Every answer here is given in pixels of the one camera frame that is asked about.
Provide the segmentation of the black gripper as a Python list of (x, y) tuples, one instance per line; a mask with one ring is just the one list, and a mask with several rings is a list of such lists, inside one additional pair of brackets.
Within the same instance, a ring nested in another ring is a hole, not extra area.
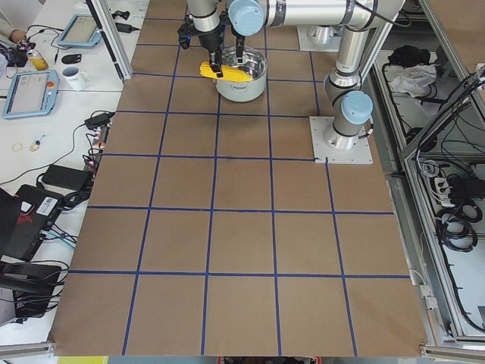
[[(210, 68), (216, 78), (221, 78), (224, 74), (222, 71), (221, 45), (224, 40), (222, 29), (213, 29), (209, 32), (201, 32), (198, 35), (200, 45), (210, 52)], [(236, 37), (236, 60), (238, 64), (243, 63), (245, 37)]]

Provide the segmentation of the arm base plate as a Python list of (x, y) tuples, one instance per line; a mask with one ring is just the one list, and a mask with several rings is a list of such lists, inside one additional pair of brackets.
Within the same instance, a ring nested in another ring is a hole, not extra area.
[(356, 136), (341, 136), (333, 129), (334, 117), (309, 118), (312, 149), (316, 163), (371, 165), (373, 158), (365, 125)]
[(338, 52), (342, 27), (298, 25), (299, 49), (306, 52)]

